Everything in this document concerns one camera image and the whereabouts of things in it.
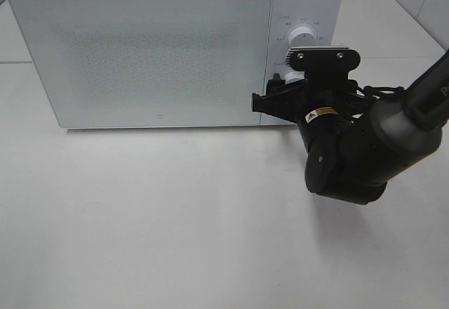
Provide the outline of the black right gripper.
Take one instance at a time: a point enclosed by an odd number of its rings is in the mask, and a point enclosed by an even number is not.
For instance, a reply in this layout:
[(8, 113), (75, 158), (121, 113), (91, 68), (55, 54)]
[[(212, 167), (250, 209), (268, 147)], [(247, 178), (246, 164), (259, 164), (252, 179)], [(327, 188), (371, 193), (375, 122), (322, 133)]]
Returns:
[(344, 126), (354, 123), (352, 105), (358, 84), (353, 79), (331, 76), (318, 82), (303, 79), (286, 84), (279, 73), (267, 82), (263, 96), (253, 93), (251, 109), (291, 124), (306, 124), (324, 115), (340, 117)]

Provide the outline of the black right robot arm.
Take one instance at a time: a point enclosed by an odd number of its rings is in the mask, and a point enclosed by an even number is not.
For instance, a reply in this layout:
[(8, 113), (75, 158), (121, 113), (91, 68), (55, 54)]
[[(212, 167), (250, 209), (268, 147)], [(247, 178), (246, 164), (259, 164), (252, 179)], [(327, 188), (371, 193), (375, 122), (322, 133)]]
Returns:
[(361, 61), (347, 47), (293, 47), (287, 66), (303, 78), (274, 74), (252, 110), (297, 125), (308, 191), (355, 204), (379, 199), (387, 183), (439, 148), (448, 121), (448, 57), (408, 88), (359, 86)]

